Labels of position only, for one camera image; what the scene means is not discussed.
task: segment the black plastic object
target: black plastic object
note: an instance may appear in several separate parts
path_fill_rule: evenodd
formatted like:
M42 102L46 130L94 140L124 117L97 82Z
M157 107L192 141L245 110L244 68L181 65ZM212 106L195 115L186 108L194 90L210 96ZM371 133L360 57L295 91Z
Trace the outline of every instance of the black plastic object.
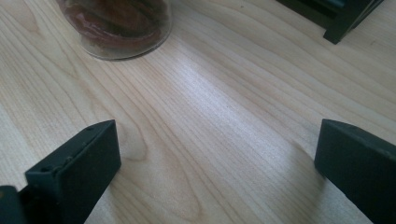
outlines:
M383 0L277 0L326 29L324 38L337 44Z
M396 223L396 146L324 119L315 166L374 223Z
M19 193L0 187L0 223L84 223L120 165L116 122L94 124L29 169Z

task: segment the wood grain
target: wood grain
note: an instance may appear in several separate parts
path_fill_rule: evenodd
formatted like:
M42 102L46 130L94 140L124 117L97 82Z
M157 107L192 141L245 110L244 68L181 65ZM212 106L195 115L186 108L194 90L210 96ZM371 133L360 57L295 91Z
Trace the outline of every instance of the wood grain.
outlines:
M172 9L162 46L107 62L55 1L0 0L0 184L115 119L122 167L86 223L370 223L313 158L324 118L396 144L396 2L336 46L276 1Z

